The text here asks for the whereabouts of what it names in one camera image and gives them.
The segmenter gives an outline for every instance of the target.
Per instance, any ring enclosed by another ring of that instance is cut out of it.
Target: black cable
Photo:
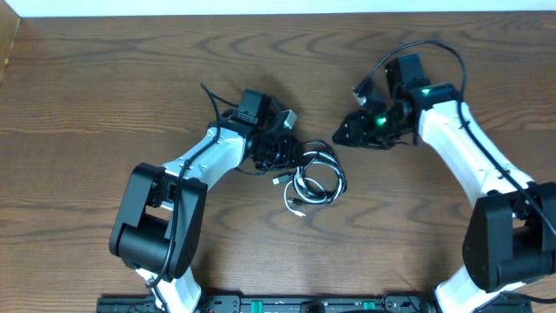
[[[220,102],[222,102],[222,103],[225,103],[225,104],[227,104],[227,105],[233,106],[233,107],[235,107],[235,108],[239,107],[239,105],[237,105],[237,104],[235,104],[235,103],[231,103],[230,101],[228,101],[228,100],[226,100],[226,99],[224,99],[224,98],[221,98],[221,97],[215,95],[215,94],[212,93],[212,92],[211,92],[210,94],[212,95],[212,97],[214,97],[216,100],[218,100],[218,101],[220,101]]]
[[[529,202],[529,204],[533,207],[533,210],[539,215],[539,217],[542,219],[542,221],[546,224],[546,226],[548,226],[550,231],[553,233],[553,236],[556,236],[556,229],[554,228],[554,225],[551,223],[551,221],[545,215],[545,212],[540,208],[540,206],[537,204],[537,202],[535,200],[533,200],[533,197],[529,196],[529,194],[525,192],[525,190],[513,179],[513,177],[510,176],[510,173],[507,170],[504,170],[504,168],[494,159],[494,157],[490,154],[490,152],[488,152],[488,150],[483,146],[483,144],[479,141],[479,139],[477,139],[477,137],[474,135],[474,133],[469,129],[469,123],[465,120],[465,118],[463,117],[463,112],[461,111],[461,104],[463,103],[463,94],[465,92],[466,84],[467,84],[467,67],[466,67],[466,64],[463,61],[463,58],[461,57],[461,55],[454,48],[450,47],[449,45],[447,45],[443,42],[436,41],[436,40],[422,40],[422,41],[418,41],[418,42],[414,42],[414,43],[404,44],[401,47],[396,48],[392,52],[388,53],[385,57],[383,57],[376,64],[376,66],[374,67],[374,70],[371,71],[371,73],[369,75],[367,75],[367,77],[365,77],[365,79],[359,85],[359,87],[357,87],[357,92],[358,93],[361,92],[361,90],[365,87],[365,85],[367,85],[367,83],[373,77],[374,73],[391,56],[393,56],[394,54],[396,54],[396,53],[398,53],[402,50],[414,47],[416,45],[421,45],[421,44],[432,44],[432,45],[441,47],[442,49],[447,50],[448,52],[450,52],[452,55],[454,55],[458,59],[458,62],[460,63],[460,66],[461,66],[462,78],[461,78],[460,94],[458,95],[458,99],[457,99],[456,110],[458,112],[458,118],[460,119],[461,128],[463,128],[466,131],[469,138],[471,138],[471,141],[473,141],[473,143],[475,143],[477,148],[479,148],[479,150],[483,153],[483,155],[485,155],[486,159],[488,159],[488,161],[494,166],[494,168],[497,171],[499,171],[500,174]]]
[[[268,171],[268,167],[266,163],[263,163],[262,166],[264,166],[264,169],[258,172],[247,172],[245,170],[242,170],[240,168],[234,168],[234,170],[237,170],[238,172],[245,174],[245,175],[251,175],[251,176],[263,176],[265,174],[267,174]]]
[[[283,194],[286,209],[301,217],[306,214],[300,210],[292,208],[290,204],[314,206],[328,205],[346,192],[346,189],[348,188],[346,176],[332,147],[322,140],[306,142],[305,144],[319,144],[322,145],[324,149],[308,150],[304,152],[304,157],[311,157],[310,161],[306,165],[296,167],[295,173],[293,174],[287,173],[273,179],[273,184],[286,183]],[[306,170],[311,164],[324,165],[334,171],[337,178],[337,184],[334,190],[325,190],[324,187],[322,187],[313,178],[307,177]],[[288,197],[288,188],[290,185],[294,186],[294,190],[299,198]]]
[[[162,280],[162,277],[166,274],[166,271],[168,270],[169,263],[172,259],[172,254],[174,253],[175,233],[177,231],[177,219],[178,219],[178,214],[179,214],[179,210],[180,210],[180,201],[182,199],[182,179],[183,179],[183,176],[185,175],[185,171],[189,168],[189,166],[193,163],[193,161],[198,156],[200,156],[204,151],[206,151],[211,145],[216,143],[218,141],[218,138],[220,138],[220,128],[221,128],[220,112],[218,111],[218,106],[216,105],[215,96],[212,92],[210,92],[209,87],[207,87],[207,85],[205,85],[204,83],[201,83],[201,88],[203,88],[205,90],[208,97],[210,98],[210,102],[212,103],[213,108],[215,109],[216,135],[212,138],[212,140],[210,142],[205,144],[196,153],[194,153],[193,156],[191,156],[190,158],[188,158],[187,160],[185,160],[183,162],[182,169],[180,170],[180,174],[178,175],[177,181],[175,183],[174,209],[172,210],[172,225],[171,225],[171,229],[170,229],[170,239],[169,239],[168,250],[166,252],[166,256],[164,258],[164,263],[162,265],[160,273],[155,278],[155,280],[153,280],[151,283],[147,283],[147,285],[146,285],[147,288],[149,288],[149,289],[154,289],[156,287],[156,285],[158,285],[158,283]]]
[[[162,297],[162,294],[160,293],[160,290],[158,289],[158,286],[153,288],[153,292],[155,293],[155,296],[158,298],[158,300],[160,300],[160,303],[162,303],[162,308],[164,309],[164,312],[169,313],[170,310],[168,309],[168,303]]]
[[[540,303],[540,304],[556,304],[556,298],[552,299],[545,299],[539,298],[536,296],[529,296],[515,291],[502,291],[500,292],[506,298],[517,298],[525,301],[531,301],[533,303]]]

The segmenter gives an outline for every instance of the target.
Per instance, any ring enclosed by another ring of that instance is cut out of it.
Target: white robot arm
[[[453,53],[467,74],[461,57],[436,41],[404,45],[382,59],[354,88],[365,110],[347,115],[333,136],[335,143],[388,150],[400,136],[421,137],[440,155],[467,194],[473,215],[464,240],[465,266],[434,291],[423,312],[468,313],[556,271],[556,185],[538,185],[515,167],[488,139],[473,119],[462,94],[450,83],[432,85],[417,55],[399,57],[386,65],[394,106],[386,102],[371,80],[394,53],[430,43]],[[525,220],[514,229],[512,218]]]
[[[473,207],[477,199],[486,196],[489,191],[499,193],[515,191],[515,188],[500,176],[492,163],[485,159],[483,153],[471,141],[461,128],[456,110],[457,102],[448,101],[433,105],[430,110],[423,110],[419,120],[419,135],[442,157],[448,168],[463,187],[469,203]],[[488,149],[499,164],[523,189],[526,189],[532,178],[517,169],[496,148],[493,142],[475,122],[466,103],[462,104],[462,112],[468,127]],[[443,312],[472,312],[481,305],[495,298],[500,291],[514,290],[524,285],[522,282],[510,283],[499,291],[487,293],[477,287],[465,266],[462,266],[449,280],[436,288],[436,298]]]
[[[215,95],[206,91],[215,106]],[[237,110],[221,117],[216,106],[215,111],[207,135],[183,156],[162,167],[141,163],[134,169],[110,237],[110,252],[145,279],[157,307],[167,312],[193,312],[202,294],[189,265],[207,191],[247,157],[258,170],[302,162],[302,147],[291,133],[295,113],[281,110],[272,98],[246,90]],[[265,121],[269,126],[263,128]],[[147,214],[146,205],[172,210],[170,221]]]

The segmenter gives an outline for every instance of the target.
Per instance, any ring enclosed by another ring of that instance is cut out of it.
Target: wood grain
[[[144,294],[108,250],[129,173],[198,142],[213,119],[198,83],[245,88],[330,141],[357,84],[385,53],[423,38],[467,60],[466,100],[502,151],[539,182],[556,177],[554,13],[25,19],[0,89],[0,311],[92,311],[101,294]],[[460,81],[430,48],[435,81]],[[471,208],[426,145],[336,147],[348,190],[288,213],[271,176],[228,173],[210,192],[195,277],[245,294],[427,290],[461,266]],[[553,296],[554,278],[523,290]],[[537,306],[537,311],[556,307]]]
[[[8,66],[11,47],[19,27],[19,17],[4,1],[0,0],[0,84]]]

